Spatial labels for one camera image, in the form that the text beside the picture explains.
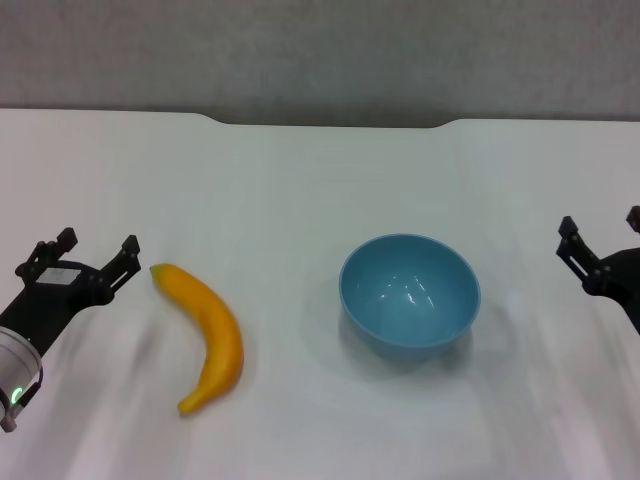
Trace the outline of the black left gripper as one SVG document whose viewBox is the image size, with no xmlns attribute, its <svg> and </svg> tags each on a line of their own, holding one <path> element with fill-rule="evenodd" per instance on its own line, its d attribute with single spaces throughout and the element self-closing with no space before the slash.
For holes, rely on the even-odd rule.
<svg viewBox="0 0 640 480">
<path fill-rule="evenodd" d="M 80 311 L 102 306 L 113 300 L 116 292 L 140 271 L 140 246 L 129 235 L 119 253 L 100 271 L 79 262 L 62 261 L 78 243 L 73 228 L 66 227 L 54 241 L 39 241 L 29 258 L 15 274 L 22 280 L 34 280 L 1 314 L 1 326 L 14 331 L 43 356 Z M 68 284 L 37 280 L 49 267 L 75 272 Z"/>
</svg>

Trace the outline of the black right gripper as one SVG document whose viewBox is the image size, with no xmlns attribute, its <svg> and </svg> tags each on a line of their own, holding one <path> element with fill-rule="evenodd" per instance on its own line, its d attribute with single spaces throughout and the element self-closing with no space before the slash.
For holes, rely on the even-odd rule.
<svg viewBox="0 0 640 480">
<path fill-rule="evenodd" d="M 633 206 L 627 223 L 640 228 L 640 206 Z M 639 329 L 639 249 L 626 249 L 600 260 L 586 245 L 571 216 L 559 226 L 560 244 L 556 255 L 579 278 L 589 295 L 599 295 L 618 303 L 637 333 Z"/>
</svg>

